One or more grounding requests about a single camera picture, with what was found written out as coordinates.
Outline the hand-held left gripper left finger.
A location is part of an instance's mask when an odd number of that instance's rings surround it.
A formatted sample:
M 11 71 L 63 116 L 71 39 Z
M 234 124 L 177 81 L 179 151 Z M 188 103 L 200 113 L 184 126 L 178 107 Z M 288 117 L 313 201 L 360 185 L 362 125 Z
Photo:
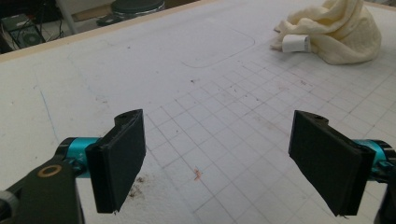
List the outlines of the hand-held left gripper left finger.
M 142 109 L 119 114 L 114 127 L 86 149 L 98 213 L 119 212 L 146 156 Z

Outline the white metal stand leg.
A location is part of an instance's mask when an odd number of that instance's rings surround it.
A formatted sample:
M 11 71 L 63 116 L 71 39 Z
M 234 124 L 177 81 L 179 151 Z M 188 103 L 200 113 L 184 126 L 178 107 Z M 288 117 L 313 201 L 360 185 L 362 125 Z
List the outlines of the white metal stand leg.
M 78 29 L 74 23 L 74 20 L 70 14 L 70 12 L 67 10 L 66 4 L 65 4 L 65 0 L 55 0 L 57 3 L 58 8 L 60 9 L 64 20 L 70 30 L 70 33 L 72 35 L 75 35 L 78 33 Z

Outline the cream muslin cloth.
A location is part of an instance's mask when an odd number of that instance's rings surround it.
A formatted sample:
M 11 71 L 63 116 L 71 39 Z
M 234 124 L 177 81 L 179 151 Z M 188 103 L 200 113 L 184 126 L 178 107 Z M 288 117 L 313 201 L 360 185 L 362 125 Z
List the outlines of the cream muslin cloth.
M 326 0 L 290 13 L 275 27 L 272 49 L 286 35 L 307 35 L 311 51 L 328 64 L 365 63 L 380 51 L 382 36 L 363 0 Z

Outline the large black computer tower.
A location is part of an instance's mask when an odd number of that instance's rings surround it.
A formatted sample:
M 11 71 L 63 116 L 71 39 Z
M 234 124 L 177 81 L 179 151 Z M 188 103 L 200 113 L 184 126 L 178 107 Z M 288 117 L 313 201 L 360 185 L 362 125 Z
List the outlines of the large black computer tower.
M 20 49 L 45 42 L 36 25 L 25 14 L 3 18 L 1 23 Z

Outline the white grid mat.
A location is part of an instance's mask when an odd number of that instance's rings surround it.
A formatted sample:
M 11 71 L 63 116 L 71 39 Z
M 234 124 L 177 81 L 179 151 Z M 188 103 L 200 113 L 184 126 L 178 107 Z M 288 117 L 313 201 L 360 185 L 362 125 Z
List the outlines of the white grid mat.
M 293 113 L 396 147 L 396 9 L 370 5 L 378 56 L 330 65 L 272 50 L 276 25 L 319 0 L 204 0 L 0 55 L 0 190 L 69 136 L 142 109 L 148 153 L 117 214 L 87 224 L 373 224 L 384 186 L 337 217 L 288 154 Z

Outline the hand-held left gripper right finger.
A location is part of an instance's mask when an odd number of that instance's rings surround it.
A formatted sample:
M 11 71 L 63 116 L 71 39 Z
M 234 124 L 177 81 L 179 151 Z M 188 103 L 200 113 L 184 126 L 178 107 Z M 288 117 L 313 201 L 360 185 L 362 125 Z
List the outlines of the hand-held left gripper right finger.
M 337 132 L 322 116 L 294 112 L 289 155 L 336 216 L 358 213 L 375 152 Z

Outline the black round stool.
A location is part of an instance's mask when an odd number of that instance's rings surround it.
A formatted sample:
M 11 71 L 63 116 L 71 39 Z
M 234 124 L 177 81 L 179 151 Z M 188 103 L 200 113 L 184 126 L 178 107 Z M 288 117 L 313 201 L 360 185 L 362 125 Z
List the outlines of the black round stool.
M 115 0 L 110 9 L 110 14 L 96 22 L 98 26 L 108 26 L 161 11 L 164 9 L 164 0 Z

